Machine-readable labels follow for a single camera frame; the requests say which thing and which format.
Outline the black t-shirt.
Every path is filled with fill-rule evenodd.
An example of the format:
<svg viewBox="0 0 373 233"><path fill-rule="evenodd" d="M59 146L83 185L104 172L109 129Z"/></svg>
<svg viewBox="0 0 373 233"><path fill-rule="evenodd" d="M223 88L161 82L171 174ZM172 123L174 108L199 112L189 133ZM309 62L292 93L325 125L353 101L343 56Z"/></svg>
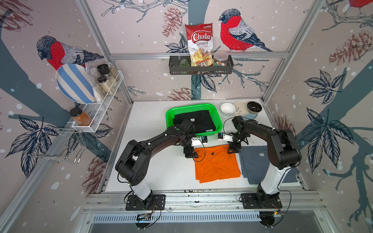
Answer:
<svg viewBox="0 0 373 233"><path fill-rule="evenodd" d="M205 133L216 130L216 126L208 110L177 114L173 119L173 123L174 125L178 125L185 119L188 119L193 123L195 126L195 133Z"/></svg>

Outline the orange t-shirt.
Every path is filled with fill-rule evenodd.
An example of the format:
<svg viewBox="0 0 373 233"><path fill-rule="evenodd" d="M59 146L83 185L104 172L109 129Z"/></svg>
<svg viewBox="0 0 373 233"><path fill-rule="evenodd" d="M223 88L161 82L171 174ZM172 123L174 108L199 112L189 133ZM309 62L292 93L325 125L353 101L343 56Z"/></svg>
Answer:
<svg viewBox="0 0 373 233"><path fill-rule="evenodd" d="M228 153L229 145L198 148L195 162L195 176L200 183L239 178L241 171L236 155Z"/></svg>

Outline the grey t-shirt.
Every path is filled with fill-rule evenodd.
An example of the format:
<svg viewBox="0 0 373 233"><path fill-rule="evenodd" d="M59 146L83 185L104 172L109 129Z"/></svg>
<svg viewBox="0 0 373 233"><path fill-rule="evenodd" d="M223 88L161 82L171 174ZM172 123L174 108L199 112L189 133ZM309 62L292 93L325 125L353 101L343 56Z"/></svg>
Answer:
<svg viewBox="0 0 373 233"><path fill-rule="evenodd" d="M246 146L239 151L241 173L249 184L260 184L270 166L267 146Z"/></svg>

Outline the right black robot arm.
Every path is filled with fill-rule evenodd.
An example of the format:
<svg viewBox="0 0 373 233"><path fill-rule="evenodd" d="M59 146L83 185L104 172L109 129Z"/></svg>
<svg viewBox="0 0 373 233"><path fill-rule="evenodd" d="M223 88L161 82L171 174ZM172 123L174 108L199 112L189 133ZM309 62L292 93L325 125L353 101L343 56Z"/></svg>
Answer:
<svg viewBox="0 0 373 233"><path fill-rule="evenodd" d="M232 135L232 141L228 142L227 153L240 152L241 143L247 144L247 138L251 135L267 142L270 165L264 180L258 185L256 203L264 207L274 201L279 202L279 186L288 172L301 162L301 153L295 145L296 140L292 131L272 128L242 116L230 119L237 132Z"/></svg>

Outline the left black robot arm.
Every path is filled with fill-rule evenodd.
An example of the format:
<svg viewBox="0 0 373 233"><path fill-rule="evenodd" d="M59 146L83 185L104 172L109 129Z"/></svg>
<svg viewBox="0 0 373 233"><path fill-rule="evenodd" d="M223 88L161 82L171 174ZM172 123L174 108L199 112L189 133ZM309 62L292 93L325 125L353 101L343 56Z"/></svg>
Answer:
<svg viewBox="0 0 373 233"><path fill-rule="evenodd" d="M179 145L184 148L186 158L195 162L199 156L194 151L193 139L195 138L194 124L185 119L181 124L168 127L163 133L145 141L131 140L118 159L115 170L117 177L122 177L128 183L132 193L143 204L151 202L153 191L149 188L145 176L151 158L170 146Z"/></svg>

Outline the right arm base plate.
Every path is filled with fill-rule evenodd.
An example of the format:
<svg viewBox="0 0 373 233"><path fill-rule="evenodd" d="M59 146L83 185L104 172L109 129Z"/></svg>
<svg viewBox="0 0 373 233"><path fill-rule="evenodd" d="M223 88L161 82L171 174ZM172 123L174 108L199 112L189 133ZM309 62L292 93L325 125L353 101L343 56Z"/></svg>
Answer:
<svg viewBox="0 0 373 233"><path fill-rule="evenodd" d="M279 193L273 195L242 193L239 201L244 209L281 209L283 208Z"/></svg>

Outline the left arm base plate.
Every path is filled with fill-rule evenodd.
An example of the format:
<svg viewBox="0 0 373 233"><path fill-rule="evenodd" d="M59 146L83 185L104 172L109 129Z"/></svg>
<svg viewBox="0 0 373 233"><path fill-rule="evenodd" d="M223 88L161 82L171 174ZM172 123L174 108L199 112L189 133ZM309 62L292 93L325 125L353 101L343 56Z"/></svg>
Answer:
<svg viewBox="0 0 373 233"><path fill-rule="evenodd" d="M166 195L151 195L146 200L141 200L135 195L129 195L125 201L126 211L161 210L165 209Z"/></svg>

